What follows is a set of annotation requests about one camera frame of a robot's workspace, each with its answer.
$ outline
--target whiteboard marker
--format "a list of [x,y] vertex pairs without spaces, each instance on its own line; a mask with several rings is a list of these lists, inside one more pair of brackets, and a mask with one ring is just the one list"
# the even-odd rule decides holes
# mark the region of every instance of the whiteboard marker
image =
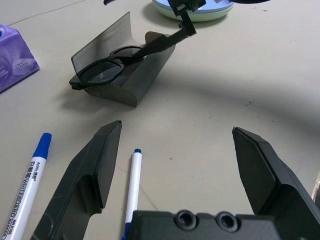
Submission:
[[1,240],[21,240],[45,168],[52,135],[44,133],[25,173]]
[[126,240],[128,237],[132,215],[138,209],[140,173],[141,173],[142,153],[140,149],[134,150],[132,154],[130,183],[128,192],[128,202],[126,205],[124,236],[121,240]]

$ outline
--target gray plastic holder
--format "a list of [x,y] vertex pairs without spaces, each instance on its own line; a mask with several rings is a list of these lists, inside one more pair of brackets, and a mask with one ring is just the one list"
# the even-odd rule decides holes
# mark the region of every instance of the gray plastic holder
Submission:
[[[89,64],[109,56],[124,46],[143,46],[132,37],[130,12],[126,13],[108,29],[71,57],[76,73]],[[146,56],[142,61],[126,66],[111,83],[90,86],[84,90],[94,96],[137,107],[164,67],[175,45],[165,51]]]

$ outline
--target white marker barrel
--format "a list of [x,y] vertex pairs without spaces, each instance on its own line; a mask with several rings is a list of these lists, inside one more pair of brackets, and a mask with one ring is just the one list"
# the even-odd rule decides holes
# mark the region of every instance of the white marker barrel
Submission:
[[25,173],[1,240],[21,240],[48,157],[51,134],[44,133]]
[[138,209],[140,173],[141,173],[142,153],[140,149],[134,150],[132,154],[130,184],[128,202],[126,205],[125,223],[131,223],[132,214]]

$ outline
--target light green container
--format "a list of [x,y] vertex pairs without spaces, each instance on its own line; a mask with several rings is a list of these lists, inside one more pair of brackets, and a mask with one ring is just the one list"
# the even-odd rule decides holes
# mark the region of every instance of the light green container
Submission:
[[[171,18],[171,19],[176,19],[176,20],[182,21],[180,16],[176,16],[174,14],[174,11],[166,9],[166,8],[164,8],[162,6],[159,6],[154,1],[152,1],[152,2],[153,2],[153,5],[155,6],[155,8],[160,13],[162,13],[163,15],[165,15],[165,16]],[[188,13],[188,15],[189,15],[189,17],[190,17],[192,22],[207,22],[207,21],[219,19],[219,18],[227,15],[231,11],[231,9],[233,7],[234,6],[232,5],[231,7],[227,8],[225,10],[216,11],[216,12],[209,12],[209,13],[194,13],[194,12],[190,12],[190,13]]]

